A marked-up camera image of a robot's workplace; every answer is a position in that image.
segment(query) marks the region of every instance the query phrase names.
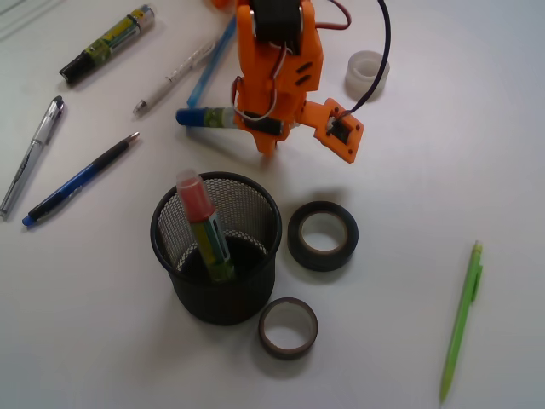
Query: pencil cup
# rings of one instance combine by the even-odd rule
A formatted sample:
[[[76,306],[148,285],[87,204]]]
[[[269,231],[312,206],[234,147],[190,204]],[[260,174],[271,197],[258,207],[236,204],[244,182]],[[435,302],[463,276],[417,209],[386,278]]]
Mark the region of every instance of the pencil cup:
[[[236,279],[209,280],[175,187],[153,214],[152,247],[187,311],[212,324],[234,325],[256,314],[271,296],[280,213],[271,195],[247,177],[225,172],[201,177],[220,218]]]

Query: white pen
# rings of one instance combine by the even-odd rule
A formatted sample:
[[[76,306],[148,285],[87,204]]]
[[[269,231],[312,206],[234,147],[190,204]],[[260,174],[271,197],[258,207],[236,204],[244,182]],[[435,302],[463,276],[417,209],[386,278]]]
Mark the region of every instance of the white pen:
[[[157,86],[155,91],[149,95],[147,98],[141,100],[133,110],[133,114],[137,117],[142,116],[150,109],[152,109],[155,104],[157,104],[165,95],[167,95],[171,89],[174,88],[176,83],[182,79],[188,72],[195,68],[200,62],[209,57],[212,54],[212,51],[215,49],[215,46],[218,44],[219,38],[216,38],[203,47],[195,51],[191,57],[185,60],[181,66],[179,66],[174,72],[172,72],[168,77],[165,77],[164,81]]]

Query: white desk surface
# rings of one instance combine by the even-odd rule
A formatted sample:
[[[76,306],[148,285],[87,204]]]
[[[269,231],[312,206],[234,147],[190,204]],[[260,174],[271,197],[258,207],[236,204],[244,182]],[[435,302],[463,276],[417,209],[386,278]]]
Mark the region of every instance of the white desk surface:
[[[357,112],[366,130],[356,163],[299,127],[264,168],[250,135],[189,139],[176,123],[199,73],[132,119],[156,81],[228,20],[201,0],[155,3],[157,25],[75,89],[58,71],[138,2],[42,0],[29,21],[0,26],[0,194],[51,99],[67,107],[0,223],[0,407],[434,409],[476,239],[484,275],[444,407],[545,407],[545,4],[389,0],[392,70]],[[384,33],[376,2],[344,3],[353,25],[320,32],[324,70],[309,99],[350,107],[348,58],[381,51]],[[341,21],[325,0],[315,5],[318,20]],[[238,73],[232,47],[204,103],[226,106]],[[22,228],[29,209],[136,130],[141,143],[59,215]],[[353,213],[359,244],[340,271],[301,268],[285,237],[278,250],[272,300],[299,297],[318,316],[306,358],[266,355],[257,316],[222,328],[178,302],[149,227],[188,167],[259,182],[284,232],[316,198]]]

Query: tape roll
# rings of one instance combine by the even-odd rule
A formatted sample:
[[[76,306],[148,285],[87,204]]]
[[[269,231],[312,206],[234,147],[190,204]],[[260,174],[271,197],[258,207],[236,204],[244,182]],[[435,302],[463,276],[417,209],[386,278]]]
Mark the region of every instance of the tape roll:
[[[375,81],[376,74],[382,63],[382,54],[375,51],[359,51],[350,57],[346,75],[346,84],[348,88],[363,95],[371,88]],[[390,73],[390,62],[386,64],[381,81],[375,89],[379,93],[386,84],[386,78]]]
[[[344,240],[333,250],[313,249],[303,238],[303,224],[309,216],[317,213],[329,213],[337,217],[344,226]],[[333,271],[344,266],[358,244],[358,237],[358,225],[352,215],[342,206],[332,202],[307,203],[293,214],[288,224],[288,248],[291,255],[303,267],[313,271]]]
[[[286,329],[275,334],[274,330]],[[297,298],[279,298],[263,310],[259,319],[259,338],[263,348],[275,358],[296,360],[308,353],[318,335],[318,319],[314,311]]]

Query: black electrical tape roll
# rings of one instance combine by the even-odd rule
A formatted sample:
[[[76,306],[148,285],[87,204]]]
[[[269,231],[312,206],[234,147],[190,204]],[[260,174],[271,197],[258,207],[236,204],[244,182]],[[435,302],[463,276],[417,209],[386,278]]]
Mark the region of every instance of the black electrical tape roll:
[[[278,345],[275,345],[267,337],[267,325],[278,325],[278,322],[276,321],[273,323],[267,322],[267,316],[273,310],[284,314],[283,318],[286,319],[286,324],[289,324],[291,322],[292,325],[294,314],[304,314],[304,319],[306,322],[304,324],[301,323],[301,325],[305,326],[306,328],[301,328],[301,332],[306,333],[307,335],[305,343],[297,348],[283,349],[280,348]],[[291,297],[279,298],[278,300],[271,302],[263,310],[263,313],[259,318],[258,332],[259,338],[261,340],[261,345],[263,345],[263,348],[270,355],[281,360],[296,360],[297,358],[301,358],[303,355],[305,355],[314,344],[314,341],[316,341],[316,337],[318,336],[318,319],[316,318],[316,314],[314,313],[313,309],[310,308],[305,302],[297,298]]]
[[[330,213],[338,217],[345,228],[344,242],[330,251],[313,249],[302,236],[305,220],[316,213]],[[299,264],[314,271],[333,271],[344,266],[358,244],[358,225],[344,207],[331,202],[310,202],[300,207],[288,225],[288,248]]]

